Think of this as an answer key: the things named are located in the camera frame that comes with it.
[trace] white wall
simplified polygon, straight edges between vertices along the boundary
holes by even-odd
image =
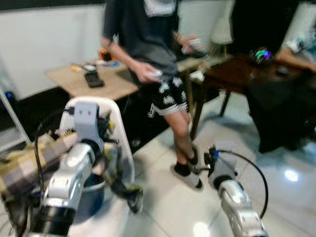
[[[292,22],[285,35],[283,45],[290,39],[298,37],[313,27],[316,20],[316,4],[302,2],[296,9]]]
[[[180,32],[197,34],[209,47],[221,7],[220,0],[183,1]],[[44,71],[96,58],[103,12],[92,5],[0,13],[0,64],[10,78],[0,85],[23,99],[56,86]]]

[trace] power cord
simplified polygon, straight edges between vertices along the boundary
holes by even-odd
[[[45,126],[47,126],[50,122],[52,122],[52,120],[57,117],[57,116],[62,116],[62,114],[64,112],[68,112],[70,115],[73,115],[75,112],[75,108],[74,107],[69,107],[67,109],[62,109],[62,110],[56,110],[55,112],[51,113],[50,115],[48,115],[38,126],[36,134],[35,134],[35,141],[34,141],[34,150],[35,150],[35,158],[36,158],[36,164],[38,167],[38,177],[39,177],[39,187],[40,187],[40,199],[42,200],[42,198],[44,197],[44,190],[45,190],[45,186],[44,186],[44,173],[43,173],[43,169],[41,167],[40,164],[40,156],[39,156],[39,136],[41,133],[43,133],[43,128],[45,128]]]
[[[265,175],[262,173],[260,168],[258,166],[256,166],[251,160],[249,160],[248,158],[246,158],[246,157],[244,157],[244,156],[242,156],[242,155],[240,155],[238,153],[235,153],[235,152],[232,152],[232,151],[225,151],[225,150],[217,150],[217,152],[227,153],[227,154],[231,154],[231,155],[237,156],[237,157],[245,160],[249,164],[251,164],[258,171],[258,173],[260,174],[260,176],[261,176],[261,178],[263,180],[264,186],[265,186],[265,203],[264,203],[263,209],[262,209],[262,211],[260,213],[260,218],[262,219],[264,217],[266,211],[267,211],[268,201],[269,201],[268,183],[267,183]]]
[[[124,115],[125,112],[126,112],[126,109],[127,109],[127,106],[128,106],[128,102],[129,102],[129,97],[130,97],[130,96],[128,96],[128,98],[127,98],[127,101],[126,101],[126,104],[125,104],[125,108],[124,108],[124,110],[123,110],[123,112],[122,112],[122,115]]]

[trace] sock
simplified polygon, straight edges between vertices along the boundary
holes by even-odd
[[[192,147],[192,150],[194,152],[194,157],[193,157],[193,159],[190,159],[189,161],[192,165],[196,165],[196,164],[198,164],[198,151],[195,147]]]
[[[182,176],[188,176],[191,171],[187,164],[183,165],[177,162],[177,164],[174,166],[174,171],[176,171],[178,174]]]

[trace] black cable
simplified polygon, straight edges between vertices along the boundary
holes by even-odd
[[[40,164],[40,157],[39,157],[39,135],[41,132],[43,132],[43,128],[45,125],[47,125],[47,123],[51,122],[51,120],[56,117],[56,116],[61,116],[63,114],[64,111],[68,110],[57,110],[53,113],[51,113],[50,115],[48,115],[38,126],[36,134],[35,134],[35,141],[34,141],[34,150],[35,150],[35,158],[36,158],[36,165],[38,167],[38,176],[39,176],[39,187],[40,187],[40,193],[41,193],[41,199],[44,196],[44,190],[45,190],[45,186],[44,186],[44,173],[43,173],[43,169],[41,168],[41,164]]]
[[[127,101],[126,101],[126,104],[125,104],[125,108],[124,108],[124,110],[123,110],[123,112],[122,112],[122,115],[124,115],[125,112],[126,112],[127,105],[128,105],[128,102],[129,102],[129,97],[130,97],[130,96],[128,96],[128,98],[127,98]]]
[[[268,183],[267,183],[267,180],[266,180],[266,177],[265,175],[262,173],[262,171],[260,170],[260,168],[258,166],[256,166],[251,160],[249,160],[248,158],[240,155],[240,154],[237,154],[235,152],[232,152],[232,151],[225,151],[225,150],[218,150],[218,152],[222,152],[222,153],[228,153],[228,154],[232,154],[234,156],[237,156],[245,161],[247,161],[249,164],[251,164],[260,174],[262,180],[263,180],[263,183],[265,185],[265,192],[266,192],[266,195],[265,195],[265,204],[263,206],[263,209],[260,213],[260,218],[262,219],[267,211],[267,207],[268,207],[268,201],[269,201],[269,190],[268,190]]]

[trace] wooden table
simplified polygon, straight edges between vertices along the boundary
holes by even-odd
[[[198,123],[208,89],[218,88],[226,90],[226,96],[220,112],[220,116],[223,116],[231,92],[245,94],[246,88],[250,85],[269,81],[291,80],[297,78],[302,72],[298,69],[289,68],[289,74],[282,76],[277,73],[278,66],[279,64],[276,62],[266,67],[254,66],[249,62],[248,56],[238,55],[207,70],[204,74],[205,78],[197,101],[191,129],[191,138],[194,139],[196,137]]]
[[[205,59],[188,58],[178,62],[179,72],[184,74],[185,77],[188,103],[191,111],[193,110],[193,96],[189,79],[190,70],[196,69],[204,61]],[[124,64],[120,64],[118,67],[98,66],[98,73],[100,79],[105,83],[104,87],[88,87],[83,73],[72,72],[70,65],[47,71],[45,74],[68,92],[71,97],[100,96],[118,100],[139,90],[133,83],[127,66]]]

